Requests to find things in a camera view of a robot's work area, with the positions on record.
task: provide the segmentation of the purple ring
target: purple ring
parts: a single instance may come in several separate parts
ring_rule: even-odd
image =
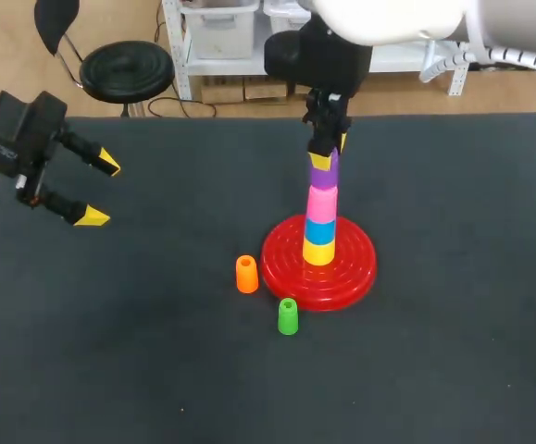
[[[331,167],[329,171],[315,168],[309,160],[311,172],[311,185],[319,190],[329,190],[338,185],[339,160],[338,150],[331,153]]]

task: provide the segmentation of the chair backrest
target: chair backrest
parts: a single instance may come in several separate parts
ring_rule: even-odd
[[[64,34],[79,14],[80,0],[37,0],[35,2],[35,27],[45,48],[52,56]]]

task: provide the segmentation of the orange peg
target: orange peg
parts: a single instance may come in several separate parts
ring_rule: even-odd
[[[237,289],[241,293],[250,294],[259,288],[256,260],[251,256],[237,259]]]

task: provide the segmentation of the chair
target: chair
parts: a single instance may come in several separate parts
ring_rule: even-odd
[[[122,117],[144,117],[143,101],[165,91],[175,78],[170,55],[150,42],[117,42],[102,46],[82,58],[67,36],[79,13],[80,0],[37,0],[35,27],[52,56],[57,56],[72,81],[101,102],[123,105]],[[59,53],[66,40],[81,62],[80,80]]]

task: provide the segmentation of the white box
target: white box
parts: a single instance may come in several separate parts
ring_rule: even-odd
[[[274,34],[298,31],[311,19],[311,13],[302,9],[296,0],[265,0],[264,13],[269,16]]]
[[[181,5],[198,58],[251,57],[259,0],[240,0],[240,3],[235,7]]]

